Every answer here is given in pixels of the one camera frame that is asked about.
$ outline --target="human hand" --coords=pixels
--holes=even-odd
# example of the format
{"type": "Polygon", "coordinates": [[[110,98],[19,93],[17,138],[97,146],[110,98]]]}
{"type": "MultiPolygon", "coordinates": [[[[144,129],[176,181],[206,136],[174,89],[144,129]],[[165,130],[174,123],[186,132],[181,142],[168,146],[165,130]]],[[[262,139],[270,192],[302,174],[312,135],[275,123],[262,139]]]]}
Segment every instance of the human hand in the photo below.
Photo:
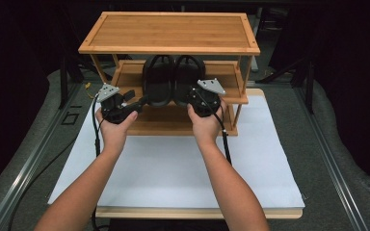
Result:
{"type": "MultiPolygon", "coordinates": [[[[214,115],[208,117],[199,117],[194,111],[192,105],[188,104],[188,116],[193,123],[194,136],[198,144],[201,143],[215,143],[220,130],[219,121],[214,115]]],[[[226,103],[221,98],[221,107],[216,112],[219,118],[222,118],[226,111],[226,103]]]]}
{"type": "Polygon", "coordinates": [[[112,152],[119,154],[124,148],[127,138],[127,130],[137,119],[138,113],[132,112],[121,124],[115,124],[103,118],[101,108],[95,113],[98,123],[100,123],[101,135],[103,137],[104,147],[102,152],[112,152]]]}

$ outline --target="shelf tier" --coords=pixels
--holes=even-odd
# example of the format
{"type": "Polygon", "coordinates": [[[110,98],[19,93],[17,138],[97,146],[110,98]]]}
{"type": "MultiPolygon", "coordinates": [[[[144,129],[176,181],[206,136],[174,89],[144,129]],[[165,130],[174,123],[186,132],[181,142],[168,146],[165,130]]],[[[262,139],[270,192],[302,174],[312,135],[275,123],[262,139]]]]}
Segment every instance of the shelf tier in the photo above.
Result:
{"type": "MultiPolygon", "coordinates": [[[[121,60],[111,85],[118,86],[121,93],[129,90],[136,92],[137,101],[143,96],[142,74],[145,61],[121,60]]],[[[243,89],[243,80],[237,62],[234,61],[206,61],[206,79],[218,79],[226,91],[222,95],[228,104],[224,117],[225,129],[230,136],[237,136],[237,127],[234,124],[235,113],[232,104],[248,104],[246,91],[243,89]]],[[[173,102],[162,108],[145,105],[137,121],[130,127],[129,135],[133,136],[192,136],[192,122],[186,108],[178,107],[173,102]]]]}
{"type": "MultiPolygon", "coordinates": [[[[143,96],[143,66],[145,61],[121,60],[111,85],[118,86],[121,93],[134,90],[136,100],[143,96]]],[[[228,104],[248,104],[244,81],[236,61],[205,61],[206,79],[218,79],[226,91],[221,98],[228,104]]]]}
{"type": "Polygon", "coordinates": [[[80,54],[259,55],[245,13],[104,12],[80,54]]]}

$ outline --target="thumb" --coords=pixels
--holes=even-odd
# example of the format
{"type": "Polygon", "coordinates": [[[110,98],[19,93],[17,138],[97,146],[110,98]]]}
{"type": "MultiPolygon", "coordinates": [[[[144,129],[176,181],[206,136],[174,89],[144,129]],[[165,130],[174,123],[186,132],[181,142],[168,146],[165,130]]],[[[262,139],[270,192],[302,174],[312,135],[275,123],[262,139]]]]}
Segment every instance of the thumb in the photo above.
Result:
{"type": "Polygon", "coordinates": [[[188,116],[189,117],[194,116],[194,114],[195,114],[194,107],[192,107],[191,104],[187,104],[186,107],[187,107],[187,110],[188,110],[188,116]]]}
{"type": "Polygon", "coordinates": [[[133,124],[134,121],[137,119],[137,116],[138,116],[137,111],[132,112],[119,126],[125,128],[125,130],[128,130],[131,124],[133,124]]]}

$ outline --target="metal rail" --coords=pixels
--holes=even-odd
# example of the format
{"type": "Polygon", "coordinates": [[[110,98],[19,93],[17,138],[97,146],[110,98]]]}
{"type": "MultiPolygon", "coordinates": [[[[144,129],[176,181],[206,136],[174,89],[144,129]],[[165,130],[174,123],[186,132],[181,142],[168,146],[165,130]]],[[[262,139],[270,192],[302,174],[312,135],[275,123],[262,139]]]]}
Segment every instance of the metal rail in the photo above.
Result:
{"type": "Polygon", "coordinates": [[[341,199],[342,205],[344,206],[350,223],[353,225],[353,228],[356,231],[368,230],[368,227],[366,226],[365,221],[363,220],[362,215],[356,205],[356,202],[353,199],[350,189],[348,188],[347,183],[345,182],[345,179],[341,174],[341,171],[334,159],[334,156],[317,122],[315,115],[312,115],[308,111],[304,103],[305,96],[303,90],[298,88],[294,88],[293,90],[296,93],[296,96],[299,98],[299,102],[303,110],[305,111],[305,115],[310,122],[310,125],[314,131],[315,136],[317,137],[318,142],[320,143],[324,163],[327,170],[329,171],[332,183],[334,184],[335,189],[338,192],[338,196],[341,199]]]}
{"type": "Polygon", "coordinates": [[[45,153],[46,146],[50,143],[52,135],[56,130],[57,124],[60,121],[62,121],[62,118],[66,114],[65,109],[67,109],[70,106],[72,100],[75,98],[77,92],[79,91],[79,88],[77,87],[80,86],[81,85],[78,84],[74,84],[71,86],[70,98],[66,102],[64,109],[57,111],[52,121],[50,122],[49,127],[45,132],[44,136],[40,140],[39,144],[32,151],[22,170],[19,172],[16,179],[14,180],[11,188],[8,190],[8,193],[2,200],[0,204],[0,230],[5,230],[9,218],[13,212],[14,206],[16,205],[19,197],[26,189],[35,171],[37,170],[39,163],[45,153]]]}

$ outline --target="human arm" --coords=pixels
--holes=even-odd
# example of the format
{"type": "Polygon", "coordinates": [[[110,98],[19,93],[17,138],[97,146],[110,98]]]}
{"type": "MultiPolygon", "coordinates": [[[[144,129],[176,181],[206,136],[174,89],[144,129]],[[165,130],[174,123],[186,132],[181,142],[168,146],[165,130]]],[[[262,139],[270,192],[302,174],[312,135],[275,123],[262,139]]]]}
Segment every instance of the human arm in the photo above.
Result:
{"type": "MultiPolygon", "coordinates": [[[[119,125],[104,120],[101,134],[104,148],[88,168],[53,202],[35,230],[83,230],[97,205],[125,144],[127,130],[137,118],[133,112],[119,125]]],[[[98,121],[103,117],[98,110],[98,121]]]]}
{"type": "MultiPolygon", "coordinates": [[[[263,209],[245,180],[216,145],[219,122],[212,115],[199,117],[188,105],[188,115],[209,179],[230,230],[269,230],[263,209]]],[[[222,110],[217,111],[222,117],[222,110]]]]}

